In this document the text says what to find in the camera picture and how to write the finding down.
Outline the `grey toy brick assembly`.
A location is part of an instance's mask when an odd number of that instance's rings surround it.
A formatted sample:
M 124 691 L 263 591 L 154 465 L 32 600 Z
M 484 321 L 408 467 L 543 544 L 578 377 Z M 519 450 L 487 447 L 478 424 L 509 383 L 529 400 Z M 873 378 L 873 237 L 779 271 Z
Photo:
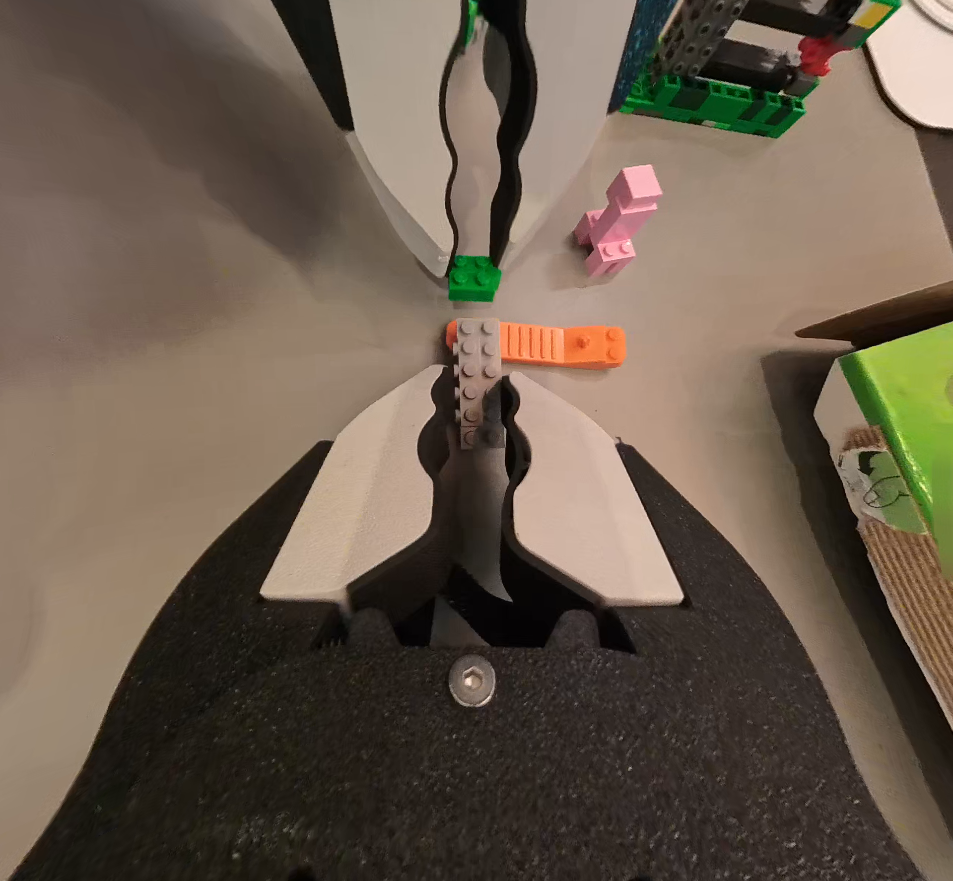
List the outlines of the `grey toy brick assembly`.
M 450 348 L 456 378 L 456 420 L 464 450 L 502 448 L 499 383 L 502 378 L 500 323 L 496 319 L 462 318 L 453 323 Z

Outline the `orange brick separator tool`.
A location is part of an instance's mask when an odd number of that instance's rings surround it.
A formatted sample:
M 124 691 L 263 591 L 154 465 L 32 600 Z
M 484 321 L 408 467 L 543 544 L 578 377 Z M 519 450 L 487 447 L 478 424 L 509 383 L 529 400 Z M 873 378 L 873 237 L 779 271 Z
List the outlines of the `orange brick separator tool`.
M 608 370 L 622 366 L 627 357 L 621 327 L 547 327 L 498 320 L 476 324 L 478 333 L 499 339 L 505 363 Z

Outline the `black grey brick structure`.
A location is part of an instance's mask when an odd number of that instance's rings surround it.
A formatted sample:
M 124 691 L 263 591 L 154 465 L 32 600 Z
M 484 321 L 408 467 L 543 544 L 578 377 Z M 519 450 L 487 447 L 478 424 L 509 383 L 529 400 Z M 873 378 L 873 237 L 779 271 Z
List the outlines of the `black grey brick structure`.
M 902 0 L 683 0 L 621 112 L 777 138 Z

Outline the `green cardboard box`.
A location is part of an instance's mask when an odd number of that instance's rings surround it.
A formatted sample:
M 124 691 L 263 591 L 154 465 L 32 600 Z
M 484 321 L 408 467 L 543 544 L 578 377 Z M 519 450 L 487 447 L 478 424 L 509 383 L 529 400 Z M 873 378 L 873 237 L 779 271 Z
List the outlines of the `green cardboard box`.
M 875 578 L 952 722 L 952 326 L 840 356 L 814 411 Z

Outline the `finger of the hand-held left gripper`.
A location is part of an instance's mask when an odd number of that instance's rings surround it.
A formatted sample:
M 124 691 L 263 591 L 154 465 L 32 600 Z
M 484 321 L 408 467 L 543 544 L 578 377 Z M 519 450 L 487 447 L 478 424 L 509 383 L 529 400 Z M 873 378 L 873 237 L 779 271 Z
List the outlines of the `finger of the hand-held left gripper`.
M 447 87 L 466 0 L 270 0 L 393 229 L 430 274 L 459 243 Z
M 677 0 L 480 0 L 501 114 L 490 258 L 504 268 L 577 176 Z

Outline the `pink toy brick pig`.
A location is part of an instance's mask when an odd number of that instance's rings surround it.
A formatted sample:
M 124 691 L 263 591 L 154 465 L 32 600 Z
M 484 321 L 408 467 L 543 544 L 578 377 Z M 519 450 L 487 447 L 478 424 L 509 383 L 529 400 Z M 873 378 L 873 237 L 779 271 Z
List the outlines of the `pink toy brick pig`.
M 576 243 L 588 250 L 591 278 L 613 274 L 636 257 L 634 239 L 656 213 L 662 189 L 653 165 L 641 164 L 621 170 L 605 195 L 605 208 L 585 212 L 574 229 Z

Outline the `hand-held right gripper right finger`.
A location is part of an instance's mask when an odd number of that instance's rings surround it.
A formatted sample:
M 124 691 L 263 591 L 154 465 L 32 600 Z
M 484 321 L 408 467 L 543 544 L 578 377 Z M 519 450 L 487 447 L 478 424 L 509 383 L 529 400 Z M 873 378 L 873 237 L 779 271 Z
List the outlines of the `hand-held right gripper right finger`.
M 533 571 L 599 608 L 684 601 L 615 439 L 528 375 L 502 383 L 503 536 Z

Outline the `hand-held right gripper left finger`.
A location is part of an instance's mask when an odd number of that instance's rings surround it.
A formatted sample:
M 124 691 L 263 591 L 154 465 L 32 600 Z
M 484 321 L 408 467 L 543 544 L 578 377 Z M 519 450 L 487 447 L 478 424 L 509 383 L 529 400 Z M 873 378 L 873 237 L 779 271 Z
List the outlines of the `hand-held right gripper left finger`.
M 337 436 L 267 574 L 268 601 L 409 617 L 449 572 L 441 472 L 451 455 L 452 371 L 434 364 Z

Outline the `green toy brick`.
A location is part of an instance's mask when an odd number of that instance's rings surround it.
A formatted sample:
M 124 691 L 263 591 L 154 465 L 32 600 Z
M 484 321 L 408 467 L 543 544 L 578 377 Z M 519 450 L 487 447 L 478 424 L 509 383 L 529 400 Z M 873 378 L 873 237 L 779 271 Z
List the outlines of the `green toy brick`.
M 448 274 L 453 303 L 494 303 L 502 273 L 488 256 L 456 255 Z

